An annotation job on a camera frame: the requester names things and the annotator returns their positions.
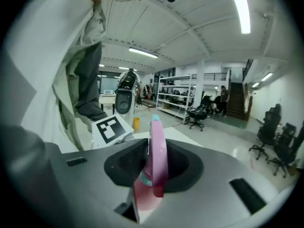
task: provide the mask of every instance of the fluorescent light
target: fluorescent light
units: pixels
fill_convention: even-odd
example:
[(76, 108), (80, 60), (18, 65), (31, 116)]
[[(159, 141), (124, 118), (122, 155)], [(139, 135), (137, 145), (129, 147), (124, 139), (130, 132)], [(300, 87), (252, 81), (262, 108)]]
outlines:
[(247, 0), (234, 0), (241, 23), (242, 34), (250, 34), (250, 15)]
[(139, 54), (142, 54), (142, 55), (145, 55), (145, 56), (148, 56), (148, 57), (152, 57), (152, 58), (158, 58), (158, 56), (156, 56), (156, 55), (153, 55), (151, 53), (144, 52), (144, 51), (132, 48), (132, 47), (129, 48), (129, 51), (136, 52), (136, 53), (139, 53)]
[(269, 77), (271, 77), (273, 73), (267, 74), (264, 78), (262, 78), (262, 81), (266, 81)]
[(260, 83), (255, 83), (254, 85), (252, 85), (253, 88), (258, 87)]

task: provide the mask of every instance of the yellow bucket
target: yellow bucket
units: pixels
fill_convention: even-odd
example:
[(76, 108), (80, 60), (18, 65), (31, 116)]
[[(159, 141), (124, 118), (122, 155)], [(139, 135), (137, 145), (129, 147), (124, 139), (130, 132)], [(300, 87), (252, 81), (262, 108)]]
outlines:
[(139, 130), (139, 122), (140, 122), (140, 120), (138, 117), (133, 118), (133, 129), (135, 131)]

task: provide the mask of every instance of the white column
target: white column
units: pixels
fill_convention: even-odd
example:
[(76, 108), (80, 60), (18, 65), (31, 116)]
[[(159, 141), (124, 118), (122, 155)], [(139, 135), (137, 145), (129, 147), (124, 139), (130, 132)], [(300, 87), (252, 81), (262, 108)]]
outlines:
[(196, 80), (195, 96), (193, 107), (197, 108), (200, 105), (201, 98), (203, 96), (204, 88), (204, 70), (205, 70), (205, 61), (198, 62), (198, 77)]

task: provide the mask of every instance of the office chair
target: office chair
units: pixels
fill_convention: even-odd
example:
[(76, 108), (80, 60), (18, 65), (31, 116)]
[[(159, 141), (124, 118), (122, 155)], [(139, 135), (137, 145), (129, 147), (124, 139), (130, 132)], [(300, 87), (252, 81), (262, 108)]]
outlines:
[[(298, 138), (301, 138), (301, 135), (303, 138), (303, 132), (304, 132), (303, 129), (304, 128), (302, 127)], [(295, 126), (286, 123), (286, 126), (283, 128), (282, 134), (278, 137), (277, 141), (275, 142), (275, 153), (277, 154), (278, 158), (273, 158), (272, 160), (267, 161), (267, 164), (273, 163), (276, 165), (274, 176), (276, 176), (279, 168), (281, 167), (284, 172), (283, 178), (285, 178), (286, 177), (285, 167), (288, 168), (288, 164), (295, 160), (296, 152), (300, 148), (302, 143), (301, 141), (298, 141), (296, 138), (293, 146), (289, 148), (291, 141), (294, 139), (295, 130), (296, 130)]]
[(264, 146), (271, 145), (273, 146), (275, 144), (275, 134), (276, 134), (276, 128), (278, 124), (280, 123), (281, 116), (274, 113), (274, 112), (266, 112), (265, 118), (264, 118), (264, 125), (259, 128), (259, 131), (257, 133), (258, 138), (262, 141), (262, 146), (253, 145), (249, 151), (251, 150), (257, 150), (258, 156), (256, 160), (258, 160), (261, 156), (261, 154), (264, 154), (266, 156), (266, 161), (269, 159), (268, 154), (266, 154)]
[(207, 118), (206, 107), (204, 105), (200, 105), (198, 108), (189, 107), (187, 113), (190, 117), (194, 119), (194, 122), (187, 122), (187, 124), (192, 124), (190, 129), (193, 126), (198, 126), (200, 131), (203, 131), (204, 124), (201, 123), (201, 120), (205, 120)]

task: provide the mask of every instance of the staircase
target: staircase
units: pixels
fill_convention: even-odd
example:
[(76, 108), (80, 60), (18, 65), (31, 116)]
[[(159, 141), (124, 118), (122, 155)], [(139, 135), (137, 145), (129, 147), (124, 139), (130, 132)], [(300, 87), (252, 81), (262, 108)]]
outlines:
[(243, 85), (231, 83), (227, 115), (241, 120), (245, 119)]

